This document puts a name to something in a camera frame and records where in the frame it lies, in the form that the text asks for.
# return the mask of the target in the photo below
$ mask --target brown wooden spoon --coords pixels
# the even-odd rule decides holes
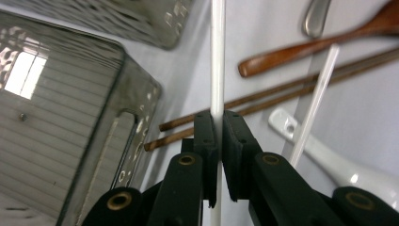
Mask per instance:
[[[312,40],[271,53],[253,56],[242,61],[238,65],[238,71],[242,77],[251,77],[281,64],[322,51],[333,43],[389,34],[399,34],[399,0],[390,0],[371,21],[357,29],[331,38]]]

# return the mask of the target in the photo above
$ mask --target white surface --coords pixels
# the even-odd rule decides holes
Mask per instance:
[[[301,130],[288,112],[277,108],[269,118],[269,124],[288,141],[298,142],[295,134]],[[371,167],[362,166],[350,161],[330,150],[316,137],[309,135],[305,144],[305,153],[323,169],[338,186],[356,186],[372,192],[381,200],[399,211],[399,180],[386,172]]]
[[[385,2],[387,1],[332,1],[324,36],[362,24]],[[251,0],[245,3],[228,1],[226,100],[274,87],[307,74],[313,64],[321,65],[316,62],[318,57],[314,59],[307,57],[249,79],[241,78],[236,69],[237,63],[246,57],[307,40],[301,33],[300,24],[308,4],[308,0]],[[163,98],[157,108],[149,139],[167,134],[156,131],[160,122],[210,106],[210,6],[210,0],[195,1],[182,39],[179,45],[170,51],[90,31],[122,42],[132,58],[163,86]],[[39,15],[33,16],[50,20]],[[73,24],[53,22],[83,29]],[[342,45],[338,65],[340,62],[364,57],[398,43],[396,37],[367,38],[348,42]],[[394,63],[328,88],[312,130],[314,135],[342,156],[388,171],[396,177],[399,176],[397,72],[399,72],[399,63]],[[296,104],[297,101],[292,101],[281,106],[290,112],[295,112]],[[246,121],[265,152],[281,153],[285,141],[270,130],[266,123],[271,110],[247,116]],[[151,153],[152,163],[149,165],[143,188],[160,181],[164,177],[169,159],[179,152],[180,143],[177,142]],[[330,179],[307,158],[301,159],[298,171],[313,188],[322,193],[330,195],[335,187]],[[223,199],[222,225],[251,225],[247,202],[230,202],[227,192],[223,193]],[[203,225],[209,225],[207,221],[209,213],[206,210],[204,217]]]
[[[314,118],[316,117],[317,110],[323,100],[323,95],[326,91],[332,71],[334,70],[335,61],[337,60],[339,52],[340,47],[338,47],[337,44],[333,44],[329,48],[326,63],[324,64],[323,70],[320,72],[316,86],[314,87],[314,92],[311,97],[311,105],[309,106],[309,109],[306,113],[302,127],[297,134],[298,138],[296,140],[293,152],[291,153],[291,156],[289,158],[289,162],[294,168],[296,168],[296,165],[299,162],[299,158],[302,155],[306,140],[308,139],[308,135],[311,132]]]

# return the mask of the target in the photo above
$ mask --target screw hole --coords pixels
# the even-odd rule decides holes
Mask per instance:
[[[120,173],[120,182],[123,181],[124,176],[125,176],[125,171],[122,171],[122,172]]]
[[[128,206],[131,202],[132,195],[129,192],[122,191],[111,197],[106,203],[106,206],[110,210],[118,211]]]
[[[345,197],[349,203],[359,209],[373,210],[375,208],[375,204],[372,200],[358,192],[349,192],[345,195]]]
[[[263,161],[264,161],[264,163],[266,163],[268,165],[273,165],[273,166],[279,164],[279,159],[271,154],[264,155]]]
[[[184,166],[193,165],[196,159],[191,155],[185,155],[179,158],[179,163]]]
[[[20,118],[20,121],[26,121],[27,120],[27,115],[22,113],[19,118]]]
[[[292,124],[289,124],[289,125],[287,125],[286,130],[288,133],[292,134],[294,132],[295,128]]]

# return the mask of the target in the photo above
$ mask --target white plastic rod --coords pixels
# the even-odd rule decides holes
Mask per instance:
[[[294,134],[300,130],[300,124],[296,119],[282,108],[272,112],[269,125],[290,142],[295,142]],[[312,135],[309,135],[304,151],[338,186],[356,186],[365,189],[399,212],[397,177],[350,161],[330,150]]]
[[[329,78],[331,77],[332,71],[334,70],[335,61],[339,52],[340,48],[336,44],[331,45],[331,47],[329,48],[326,63],[323,67],[323,70],[320,72],[316,87],[313,92],[311,106],[309,107],[308,112],[305,116],[303,126],[298,134],[297,142],[289,158],[289,162],[294,168],[296,168],[300,155],[302,155],[308,135],[311,132],[314,117],[323,98],[323,94],[327,88]]]
[[[221,151],[224,111],[224,71],[225,71],[225,0],[212,1],[211,20],[211,115],[214,118],[215,132]],[[221,225],[222,164],[217,168],[216,205],[211,211],[211,225]]]

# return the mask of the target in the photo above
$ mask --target chopstick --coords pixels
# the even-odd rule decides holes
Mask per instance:
[[[391,49],[391,50],[389,50],[387,52],[384,52],[384,53],[381,53],[381,54],[377,54],[377,55],[374,55],[374,56],[366,57],[366,58],[358,60],[356,62],[345,64],[345,65],[343,65],[341,67],[338,67],[338,68],[336,68],[334,70],[334,72],[333,72],[333,74],[331,76],[329,85],[336,84],[338,82],[342,82],[343,80],[346,80],[346,79],[348,79],[350,77],[353,77],[355,75],[359,75],[359,74],[361,74],[363,72],[369,71],[369,70],[371,70],[373,68],[376,68],[378,66],[381,66],[381,65],[387,64],[389,62],[392,62],[392,61],[394,61],[397,58],[399,58],[399,47],[396,47],[394,49]],[[299,79],[296,79],[296,80],[294,80],[292,82],[288,82],[288,83],[282,84],[280,86],[277,86],[277,87],[274,87],[274,88],[271,88],[271,89],[267,89],[267,90],[264,90],[264,91],[261,91],[261,92],[258,92],[258,93],[252,94],[252,95],[248,95],[246,97],[243,97],[243,98],[240,98],[240,99],[237,99],[237,100],[234,100],[234,101],[230,101],[230,102],[225,104],[225,109],[229,109],[229,108],[232,108],[234,106],[242,105],[242,104],[248,103],[250,101],[258,100],[258,99],[261,99],[263,97],[270,96],[272,94],[275,94],[277,92],[280,92],[280,91],[283,91],[283,90],[286,90],[286,89],[292,89],[292,88],[294,88],[296,86],[299,86],[299,85],[301,85],[301,86],[305,85],[305,87],[302,87],[301,89],[296,89],[296,90],[294,90],[292,92],[289,92],[287,94],[281,95],[281,96],[276,97],[276,98],[274,98],[272,100],[269,100],[269,101],[266,101],[266,102],[263,102],[263,103],[260,103],[260,104],[257,104],[257,105],[253,105],[253,106],[238,110],[236,112],[237,114],[240,114],[241,116],[246,116],[246,115],[255,113],[257,111],[266,109],[266,108],[268,108],[270,106],[278,105],[278,104],[280,104],[282,102],[294,99],[295,97],[299,97],[299,96],[302,96],[302,95],[306,95],[306,94],[312,93],[313,90],[314,90],[314,86],[315,85],[314,84],[306,85],[306,84],[310,83],[310,82],[314,83],[317,80],[317,77],[318,77],[318,74],[312,74],[310,76],[306,76],[304,78],[299,78]],[[164,124],[167,125],[166,128],[175,128],[175,127],[177,127],[179,125],[191,122],[192,120],[194,120],[194,116],[195,116],[195,114],[191,114],[191,115],[188,115],[188,116],[185,116],[185,117],[181,117],[181,118],[179,118],[177,120],[170,121],[170,122],[167,122],[167,123],[164,123]],[[190,137],[193,134],[194,134],[194,128],[193,127],[192,128],[188,128],[188,129],[183,130],[182,132],[179,132],[179,133],[176,133],[176,134],[173,134],[173,135],[170,135],[170,136],[167,136],[167,137],[163,137],[163,138],[154,140],[152,142],[146,143],[144,145],[144,149],[147,152],[153,151],[154,149],[156,149],[158,147],[165,146],[165,145],[167,145],[167,144],[169,144],[171,142],[180,140],[180,139],[182,139],[184,137]]]

